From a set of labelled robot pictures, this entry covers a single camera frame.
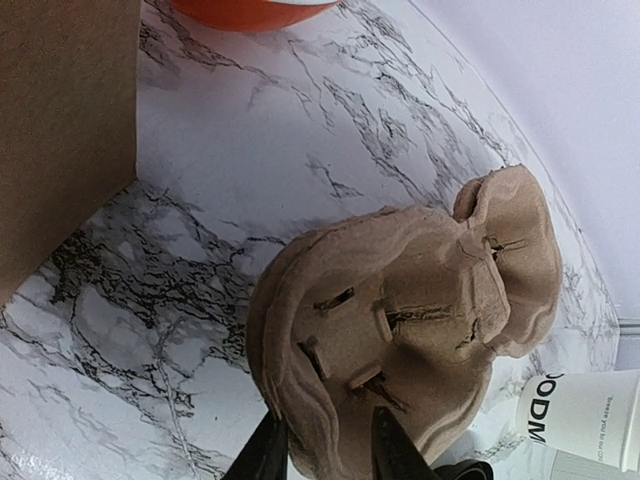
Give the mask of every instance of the white marble countertop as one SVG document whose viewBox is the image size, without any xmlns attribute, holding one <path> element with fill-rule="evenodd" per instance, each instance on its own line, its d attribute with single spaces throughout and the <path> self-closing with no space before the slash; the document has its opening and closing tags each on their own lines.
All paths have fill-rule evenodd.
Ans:
<svg viewBox="0 0 640 480">
<path fill-rule="evenodd" d="M 467 180 L 517 163 L 553 215 L 558 318 L 532 355 L 496 362 L 480 414 L 441 461 L 548 478 L 554 452 L 514 433 L 518 392 L 535 373 L 613 368 L 614 311 L 526 137 L 411 0 L 391 3 L 349 0 L 245 36 L 146 0 L 140 181 L 1 312 L 2 478 L 219 479 L 265 412 L 242 325 L 276 252 L 385 205 L 450 209 Z"/>
</svg>

